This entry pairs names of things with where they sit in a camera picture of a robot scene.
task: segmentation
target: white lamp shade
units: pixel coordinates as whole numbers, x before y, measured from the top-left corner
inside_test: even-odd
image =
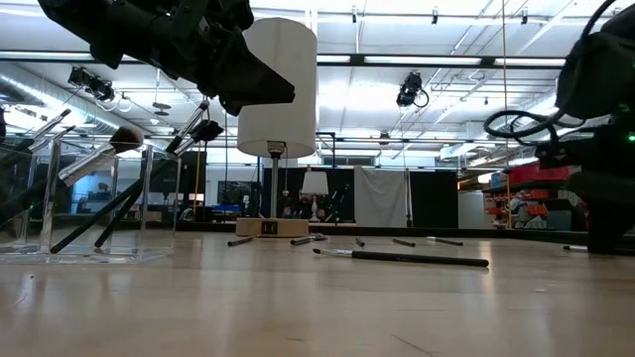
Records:
[[[328,194],[328,180],[324,172],[306,172],[302,193]]]
[[[249,50],[296,87],[288,104],[250,105],[238,119],[238,150],[269,157],[268,141],[287,143],[289,158],[316,150],[318,40],[306,26],[285,19],[256,21],[244,33]]]

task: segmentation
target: wooden lamp base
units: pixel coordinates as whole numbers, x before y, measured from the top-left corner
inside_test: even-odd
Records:
[[[239,237],[297,238],[309,235],[309,222],[305,219],[238,218],[236,235]]]

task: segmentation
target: black curtain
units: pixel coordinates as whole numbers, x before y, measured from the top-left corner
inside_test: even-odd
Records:
[[[282,191],[285,189],[285,170],[278,169],[278,217],[282,215],[284,204],[282,203]],[[302,185],[305,181],[305,172],[307,169],[289,169],[287,175],[287,190],[289,191],[289,197],[293,204],[299,202],[299,191],[302,189]],[[348,191],[344,201],[341,204],[339,212],[339,222],[354,222],[355,220],[355,187],[354,187],[354,172],[347,169],[312,169],[316,172],[326,172],[326,179],[328,181],[329,197],[324,197],[319,204],[320,208],[325,208],[326,203],[333,194],[339,190],[342,192],[345,186],[348,186]],[[261,212],[265,217],[270,216],[270,192],[271,192],[271,169],[265,169],[262,189],[262,209]]]
[[[458,228],[456,173],[410,172],[413,225],[419,228]]]

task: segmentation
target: brush bristles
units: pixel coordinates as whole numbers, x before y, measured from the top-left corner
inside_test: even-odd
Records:
[[[143,145],[143,134],[134,128],[121,127],[110,138],[110,145],[117,154],[135,150]]]

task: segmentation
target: wooden floor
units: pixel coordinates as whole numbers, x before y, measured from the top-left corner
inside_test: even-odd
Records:
[[[353,237],[227,248],[230,238],[182,234],[173,258],[138,267],[0,266],[0,355],[635,355],[632,258],[364,238],[366,250],[486,258],[487,270],[312,252]]]

